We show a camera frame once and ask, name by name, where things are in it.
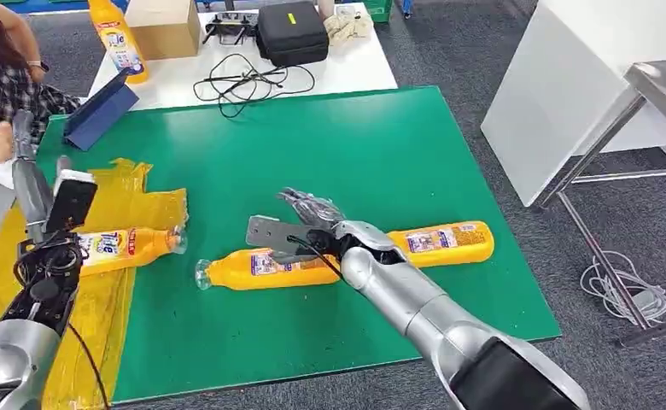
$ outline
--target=black case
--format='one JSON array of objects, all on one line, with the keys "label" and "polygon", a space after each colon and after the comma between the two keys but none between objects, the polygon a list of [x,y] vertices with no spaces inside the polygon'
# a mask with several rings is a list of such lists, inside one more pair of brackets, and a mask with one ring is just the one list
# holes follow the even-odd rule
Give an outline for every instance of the black case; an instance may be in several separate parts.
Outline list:
[{"label": "black case", "polygon": [[328,56],[328,33],[309,2],[260,9],[255,38],[260,56],[276,67],[320,62]]}]

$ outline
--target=metal plate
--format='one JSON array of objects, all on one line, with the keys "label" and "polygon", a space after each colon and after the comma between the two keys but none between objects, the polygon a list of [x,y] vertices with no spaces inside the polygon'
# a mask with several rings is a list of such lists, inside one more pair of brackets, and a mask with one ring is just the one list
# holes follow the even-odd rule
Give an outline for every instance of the metal plate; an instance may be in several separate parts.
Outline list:
[{"label": "metal plate", "polygon": [[248,245],[262,246],[295,255],[300,245],[288,242],[288,236],[294,235],[305,240],[311,230],[320,231],[315,226],[286,224],[269,216],[253,215],[248,220],[245,242]]}]

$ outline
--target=silver robotic arm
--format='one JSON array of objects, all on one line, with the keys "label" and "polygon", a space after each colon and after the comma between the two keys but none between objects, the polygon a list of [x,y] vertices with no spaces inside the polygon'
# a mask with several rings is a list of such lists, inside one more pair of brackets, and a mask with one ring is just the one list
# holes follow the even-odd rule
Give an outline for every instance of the silver robotic arm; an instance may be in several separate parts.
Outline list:
[{"label": "silver robotic arm", "polygon": [[375,226],[344,220],[336,239],[343,279],[365,296],[433,366],[461,410],[589,410],[584,390],[524,340],[468,313]]},{"label": "silver robotic arm", "polygon": [[84,223],[96,192],[89,174],[61,169],[66,160],[52,192],[34,162],[31,118],[21,110],[12,124],[12,173],[28,239],[13,268],[22,289],[0,319],[0,410],[41,408],[79,284],[83,256],[71,230]]}]

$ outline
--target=green crate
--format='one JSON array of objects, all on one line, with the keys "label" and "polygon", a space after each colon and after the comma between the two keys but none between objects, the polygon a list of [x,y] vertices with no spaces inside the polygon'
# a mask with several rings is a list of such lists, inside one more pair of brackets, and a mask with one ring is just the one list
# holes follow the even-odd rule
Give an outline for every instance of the green crate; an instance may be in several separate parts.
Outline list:
[{"label": "green crate", "polygon": [[363,0],[374,23],[388,23],[393,0]]}]

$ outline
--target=person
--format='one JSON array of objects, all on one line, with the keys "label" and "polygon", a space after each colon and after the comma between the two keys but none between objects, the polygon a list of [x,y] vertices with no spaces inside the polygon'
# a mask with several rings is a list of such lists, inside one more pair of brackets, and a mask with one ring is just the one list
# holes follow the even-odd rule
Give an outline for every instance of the person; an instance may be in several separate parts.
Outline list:
[{"label": "person", "polygon": [[71,114],[79,99],[43,84],[46,73],[26,21],[0,4],[0,163],[11,158],[11,125],[19,109],[32,112],[32,142],[39,144],[52,114]]}]

